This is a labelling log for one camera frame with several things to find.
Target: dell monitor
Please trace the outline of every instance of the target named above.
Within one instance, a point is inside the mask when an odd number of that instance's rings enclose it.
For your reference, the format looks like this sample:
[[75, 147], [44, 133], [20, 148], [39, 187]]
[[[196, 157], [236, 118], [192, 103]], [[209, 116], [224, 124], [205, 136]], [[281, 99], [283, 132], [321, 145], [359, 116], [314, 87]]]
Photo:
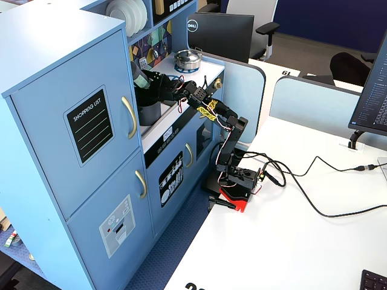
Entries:
[[387, 136], [386, 35], [348, 127], [362, 132]]
[[249, 62], [253, 15], [197, 12], [188, 17], [190, 48], [240, 62]]

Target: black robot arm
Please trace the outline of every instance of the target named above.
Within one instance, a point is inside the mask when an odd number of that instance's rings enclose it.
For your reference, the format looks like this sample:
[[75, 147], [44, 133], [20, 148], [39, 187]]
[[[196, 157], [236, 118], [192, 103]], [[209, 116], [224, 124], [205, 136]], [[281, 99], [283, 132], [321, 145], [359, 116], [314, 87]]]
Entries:
[[154, 97], [158, 101], [187, 102], [189, 106], [198, 110], [205, 117], [213, 121], [228, 132], [216, 158], [216, 169], [221, 172], [218, 183], [221, 193], [233, 204], [238, 201], [246, 202], [251, 191], [256, 187], [258, 173], [232, 165], [233, 151], [248, 121], [219, 100], [212, 98], [203, 88], [197, 87], [193, 81], [184, 82], [181, 79], [169, 80], [169, 77], [157, 72], [146, 72], [151, 81], [150, 89], [157, 91]]

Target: keyboard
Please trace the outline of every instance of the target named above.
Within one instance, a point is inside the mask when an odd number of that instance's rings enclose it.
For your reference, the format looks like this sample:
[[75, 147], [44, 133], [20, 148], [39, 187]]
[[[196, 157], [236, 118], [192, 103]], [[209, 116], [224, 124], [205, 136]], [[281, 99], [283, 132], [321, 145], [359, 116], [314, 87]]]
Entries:
[[363, 270], [360, 290], [387, 290], [387, 278]]

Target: black office chair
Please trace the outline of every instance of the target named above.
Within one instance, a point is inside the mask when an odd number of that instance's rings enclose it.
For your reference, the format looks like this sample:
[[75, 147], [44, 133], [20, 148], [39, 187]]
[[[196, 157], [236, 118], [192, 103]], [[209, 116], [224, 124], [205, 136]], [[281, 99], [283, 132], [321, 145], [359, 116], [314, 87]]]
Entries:
[[221, 2], [221, 0], [207, 0], [207, 5], [199, 9], [198, 12], [220, 13]]
[[[365, 62], [374, 63], [376, 53], [363, 53], [361, 55]], [[334, 80], [364, 86], [371, 69], [360, 59], [349, 53], [338, 53], [332, 57], [330, 69]]]
[[[199, 12], [219, 13], [220, 0], [208, 0], [207, 5]], [[272, 55], [273, 34], [279, 24], [272, 22], [277, 0], [230, 0], [227, 13], [236, 15], [254, 15], [254, 29], [250, 58], [266, 61]]]

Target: shopping list sign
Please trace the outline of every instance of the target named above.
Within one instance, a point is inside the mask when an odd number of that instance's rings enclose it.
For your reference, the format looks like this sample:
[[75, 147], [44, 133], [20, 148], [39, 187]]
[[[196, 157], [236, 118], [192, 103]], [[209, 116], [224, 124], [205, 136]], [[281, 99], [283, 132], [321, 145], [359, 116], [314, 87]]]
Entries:
[[158, 179], [161, 207], [164, 207], [183, 182], [183, 151], [172, 161]]
[[68, 113], [67, 120], [82, 163], [113, 137], [102, 89]]

